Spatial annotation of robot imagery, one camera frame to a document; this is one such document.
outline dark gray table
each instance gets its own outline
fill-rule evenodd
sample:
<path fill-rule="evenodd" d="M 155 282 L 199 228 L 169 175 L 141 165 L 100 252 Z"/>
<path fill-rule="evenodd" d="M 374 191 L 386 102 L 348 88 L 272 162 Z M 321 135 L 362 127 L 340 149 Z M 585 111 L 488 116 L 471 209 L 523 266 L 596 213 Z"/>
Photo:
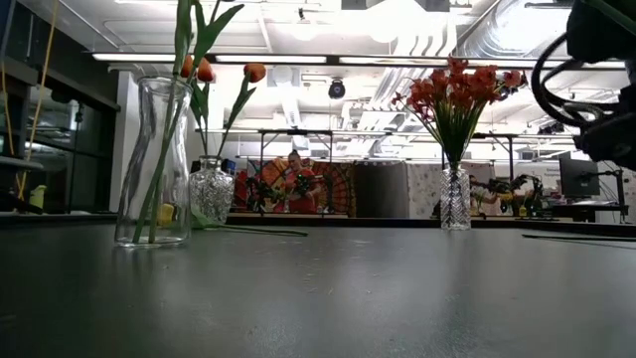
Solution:
<path fill-rule="evenodd" d="M 636 249 L 516 230 L 0 231 L 0 357 L 636 356 Z"/>

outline textured glass vase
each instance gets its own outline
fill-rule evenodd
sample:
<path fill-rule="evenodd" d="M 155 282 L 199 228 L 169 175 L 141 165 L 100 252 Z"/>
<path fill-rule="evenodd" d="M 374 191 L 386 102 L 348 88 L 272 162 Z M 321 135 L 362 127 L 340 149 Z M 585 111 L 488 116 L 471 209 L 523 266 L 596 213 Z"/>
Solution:
<path fill-rule="evenodd" d="M 470 181 L 457 163 L 441 172 L 439 218 L 443 230 L 470 229 Z"/>
<path fill-rule="evenodd" d="M 192 90 L 163 77 L 141 78 L 138 84 L 139 135 L 121 189 L 115 242 L 126 247 L 175 246 L 190 238 L 185 139 Z M 172 138 L 165 140 L 173 125 Z M 150 190 L 162 151 L 163 170 Z M 144 201 L 149 206 L 142 212 Z M 156 220 L 151 220 L 153 211 Z"/>
<path fill-rule="evenodd" d="M 201 156 L 201 170 L 190 177 L 190 200 L 195 216 L 206 223 L 224 224 L 235 194 L 235 178 L 221 170 L 214 156 Z"/>

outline computer monitor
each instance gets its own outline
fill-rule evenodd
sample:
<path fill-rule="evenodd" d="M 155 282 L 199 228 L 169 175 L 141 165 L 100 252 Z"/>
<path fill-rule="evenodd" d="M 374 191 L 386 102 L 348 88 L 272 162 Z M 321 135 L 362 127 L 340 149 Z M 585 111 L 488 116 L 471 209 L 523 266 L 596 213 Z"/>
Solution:
<path fill-rule="evenodd" d="M 585 198 L 600 195 L 600 184 L 597 176 L 586 174 L 597 173 L 598 166 L 593 161 L 559 159 L 561 193 L 566 197 Z"/>

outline tall textured glass vase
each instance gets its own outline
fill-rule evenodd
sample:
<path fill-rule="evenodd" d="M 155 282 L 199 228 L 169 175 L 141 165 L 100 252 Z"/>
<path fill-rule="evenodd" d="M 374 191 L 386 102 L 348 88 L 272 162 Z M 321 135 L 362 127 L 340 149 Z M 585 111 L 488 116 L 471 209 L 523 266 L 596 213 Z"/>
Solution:
<path fill-rule="evenodd" d="M 190 238 L 185 140 L 192 89 L 164 77 L 141 78 L 138 84 L 139 134 L 121 189 L 115 242 L 126 247 L 175 246 Z M 174 133 L 168 138 L 171 126 Z M 163 168 L 153 186 L 162 154 Z M 149 205 L 142 212 L 144 201 Z M 156 220 L 151 220 L 153 213 Z"/>
<path fill-rule="evenodd" d="M 439 218 L 443 230 L 470 229 L 470 181 L 466 170 L 450 163 L 441 172 Z"/>
<path fill-rule="evenodd" d="M 190 200 L 195 216 L 206 223 L 224 224 L 235 194 L 235 178 L 221 170 L 215 156 L 202 155 L 201 170 L 190 177 Z"/>

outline tulip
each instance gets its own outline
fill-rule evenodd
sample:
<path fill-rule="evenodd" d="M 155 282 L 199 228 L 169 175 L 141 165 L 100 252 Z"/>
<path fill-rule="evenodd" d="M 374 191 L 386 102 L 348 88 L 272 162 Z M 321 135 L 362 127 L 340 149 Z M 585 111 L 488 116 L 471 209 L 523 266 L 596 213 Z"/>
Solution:
<path fill-rule="evenodd" d="M 262 64 L 247 64 L 242 69 L 242 72 L 247 75 L 249 73 L 249 82 L 255 84 L 262 80 L 267 74 L 265 66 Z"/>
<path fill-rule="evenodd" d="M 205 58 L 202 58 L 201 63 L 199 64 L 197 79 L 205 83 L 212 82 L 215 79 L 215 75 L 212 73 L 212 66 Z"/>
<path fill-rule="evenodd" d="M 192 60 L 192 56 L 186 56 L 185 61 L 183 62 L 183 68 L 181 68 L 181 77 L 186 79 L 190 72 L 192 71 L 192 67 L 194 65 L 194 61 Z"/>

